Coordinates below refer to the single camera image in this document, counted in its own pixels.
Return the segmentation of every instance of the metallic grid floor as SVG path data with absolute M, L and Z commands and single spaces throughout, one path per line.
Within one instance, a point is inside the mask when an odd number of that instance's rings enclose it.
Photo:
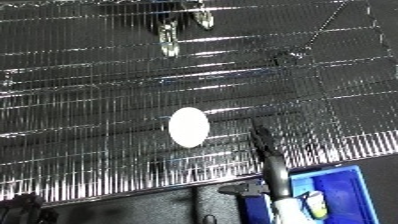
M 162 56 L 153 4 L 166 3 L 0 3 L 2 199 L 35 191 L 55 205 L 253 176 L 252 117 L 291 168 L 397 151 L 396 61 L 367 1 L 208 1 L 211 31 L 176 12 L 178 58 Z M 211 122 L 193 149 L 167 131 L 188 106 Z

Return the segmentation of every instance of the black object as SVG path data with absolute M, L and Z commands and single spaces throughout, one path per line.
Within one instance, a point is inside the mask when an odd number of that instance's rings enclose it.
M 35 193 L 15 195 L 0 202 L 0 224 L 55 224 L 58 213 L 54 209 L 42 209 L 43 198 Z
M 254 119 L 252 124 L 250 135 L 263 163 L 263 178 L 269 186 L 271 200 L 291 198 L 291 182 L 283 154 L 275 149 L 274 138 L 267 128 L 257 124 Z
M 254 180 L 253 182 L 248 181 L 238 185 L 222 186 L 218 189 L 218 193 L 242 197 L 258 197 L 262 194 L 268 194 L 269 188 L 267 185 L 259 183 L 258 180 Z

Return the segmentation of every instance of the cable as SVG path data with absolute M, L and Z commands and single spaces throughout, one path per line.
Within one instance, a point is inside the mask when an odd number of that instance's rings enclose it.
M 4 224 L 9 211 L 10 211 L 9 208 L 5 208 L 5 211 L 3 212 L 3 215 L 1 216 L 0 224 Z

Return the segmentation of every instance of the white ball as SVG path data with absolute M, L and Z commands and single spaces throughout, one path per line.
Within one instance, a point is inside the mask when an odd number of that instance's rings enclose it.
M 207 138 L 209 130 L 210 124 L 206 115 L 193 107 L 177 110 L 169 121 L 171 138 L 185 148 L 193 148 L 202 144 Z

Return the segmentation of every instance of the blue bin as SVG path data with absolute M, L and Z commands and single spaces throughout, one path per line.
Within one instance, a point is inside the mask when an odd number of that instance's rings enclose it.
M 347 166 L 292 175 L 294 196 L 308 191 L 323 191 L 329 209 L 325 224 L 378 224 L 363 176 L 358 166 Z M 250 224 L 271 223 L 268 197 L 246 198 Z

